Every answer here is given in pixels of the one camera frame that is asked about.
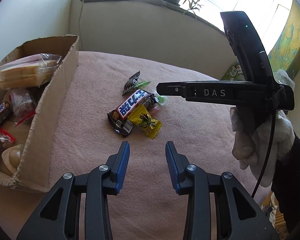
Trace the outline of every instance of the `barcode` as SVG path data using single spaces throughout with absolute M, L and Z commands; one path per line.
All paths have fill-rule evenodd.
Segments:
M 123 129 L 126 130 L 127 133 L 130 133 L 133 127 L 133 123 L 127 119 L 127 121 L 125 122 Z

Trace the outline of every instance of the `white glove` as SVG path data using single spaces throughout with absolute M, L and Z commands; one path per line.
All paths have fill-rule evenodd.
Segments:
M 247 135 L 244 132 L 243 122 L 236 107 L 230 108 L 230 118 L 232 131 L 235 132 L 232 155 L 239 160 L 240 169 L 245 170 L 250 166 L 253 176 L 258 179 L 266 158 L 272 116 L 269 116 L 268 120 L 260 125 L 251 135 Z M 279 111 L 276 114 L 270 157 L 260 183 L 262 187 L 268 187 L 271 184 L 276 161 L 282 160 L 290 152 L 293 142 L 294 133 L 291 122 L 287 119 L 283 111 Z

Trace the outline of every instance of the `torn cardboard edge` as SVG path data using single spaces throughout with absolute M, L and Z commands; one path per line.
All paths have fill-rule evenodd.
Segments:
M 0 185 L 27 191 L 49 191 L 53 136 L 63 99 L 78 65 L 78 40 L 78 36 L 66 35 L 27 41 L 0 62 L 1 66 L 38 53 L 63 57 L 38 102 L 17 172 L 10 177 L 0 171 Z M 0 103 L 5 94 L 6 91 L 0 90 Z

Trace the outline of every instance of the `black sleeve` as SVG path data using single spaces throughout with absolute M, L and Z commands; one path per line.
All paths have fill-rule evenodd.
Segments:
M 300 239 L 300 139 L 296 135 L 291 151 L 276 163 L 271 190 L 290 233 L 287 240 Z

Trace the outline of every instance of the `pink blanket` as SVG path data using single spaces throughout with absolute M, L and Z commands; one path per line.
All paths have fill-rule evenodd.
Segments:
M 178 196 L 170 181 L 165 143 L 172 140 L 179 153 L 206 172 L 230 171 L 251 193 L 256 180 L 241 171 L 232 157 L 234 133 L 230 106 L 186 102 L 169 97 L 156 114 L 163 124 L 154 140 L 138 127 L 127 138 L 116 134 L 106 113 L 122 101 L 123 86 L 135 72 L 140 80 L 159 82 L 213 80 L 204 74 L 144 59 L 98 52 L 80 52 L 79 66 L 71 81 L 58 119 L 50 161 L 51 186 L 65 173 L 90 172 L 117 153 L 123 140 L 130 143 L 130 160 L 123 189 L 109 197 L 114 239 L 182 239 L 187 196 Z M 260 188 L 260 202 L 270 189 Z M 83 220 L 81 220 L 83 238 Z

